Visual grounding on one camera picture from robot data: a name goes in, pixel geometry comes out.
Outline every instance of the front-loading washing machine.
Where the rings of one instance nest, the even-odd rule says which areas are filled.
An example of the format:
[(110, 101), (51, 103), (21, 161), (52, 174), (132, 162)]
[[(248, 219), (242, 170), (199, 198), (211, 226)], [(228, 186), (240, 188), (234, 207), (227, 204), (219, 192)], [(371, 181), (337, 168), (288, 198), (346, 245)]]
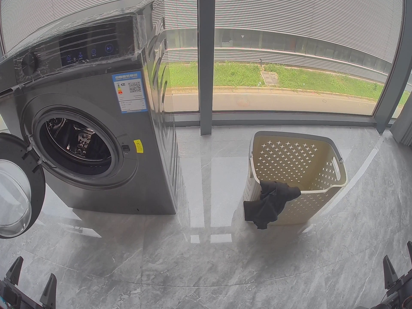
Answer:
[(119, 0), (57, 20), (8, 53), (0, 64), (0, 114), (11, 133), (0, 134), (0, 183), (8, 185), (0, 237), (34, 223), (44, 182), (76, 209), (176, 213), (165, 30), (164, 0)]

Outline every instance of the washing machine door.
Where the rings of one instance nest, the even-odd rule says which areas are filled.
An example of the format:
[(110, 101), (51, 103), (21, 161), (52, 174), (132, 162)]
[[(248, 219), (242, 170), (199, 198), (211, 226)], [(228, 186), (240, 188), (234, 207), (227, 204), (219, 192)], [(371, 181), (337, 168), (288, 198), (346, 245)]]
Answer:
[(24, 141), (0, 133), (0, 238), (17, 237), (39, 217), (46, 192), (39, 161)]

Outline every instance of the white laundry basket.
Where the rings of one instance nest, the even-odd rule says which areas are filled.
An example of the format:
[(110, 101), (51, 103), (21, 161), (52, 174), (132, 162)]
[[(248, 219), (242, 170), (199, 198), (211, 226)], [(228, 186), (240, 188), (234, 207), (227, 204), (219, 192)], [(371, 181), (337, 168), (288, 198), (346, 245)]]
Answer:
[(276, 131), (259, 131), (252, 138), (244, 201), (260, 200), (261, 180), (301, 190), (270, 224), (306, 223), (347, 184), (343, 159), (331, 139)]

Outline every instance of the control knob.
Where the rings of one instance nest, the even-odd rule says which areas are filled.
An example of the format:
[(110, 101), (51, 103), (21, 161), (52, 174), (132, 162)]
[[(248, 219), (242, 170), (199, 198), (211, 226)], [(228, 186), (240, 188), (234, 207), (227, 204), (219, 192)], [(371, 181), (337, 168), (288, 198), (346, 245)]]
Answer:
[(21, 70), (27, 76), (31, 76), (38, 66), (37, 57), (34, 53), (27, 53), (21, 60)]

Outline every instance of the gray tile floor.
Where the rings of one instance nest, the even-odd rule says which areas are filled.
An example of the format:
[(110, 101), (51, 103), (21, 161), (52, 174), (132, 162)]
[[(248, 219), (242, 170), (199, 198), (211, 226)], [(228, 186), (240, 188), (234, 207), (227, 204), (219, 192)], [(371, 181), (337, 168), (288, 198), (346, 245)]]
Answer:
[[(249, 142), (258, 130), (330, 137), (349, 183), (309, 225), (243, 220)], [(0, 274), (24, 258), (19, 287), (39, 300), (52, 272), (57, 308), (373, 306), (382, 259), (411, 269), (412, 151), (386, 131), (345, 127), (178, 129), (183, 182), (175, 216), (69, 209), (48, 188), (31, 230), (0, 240)]]

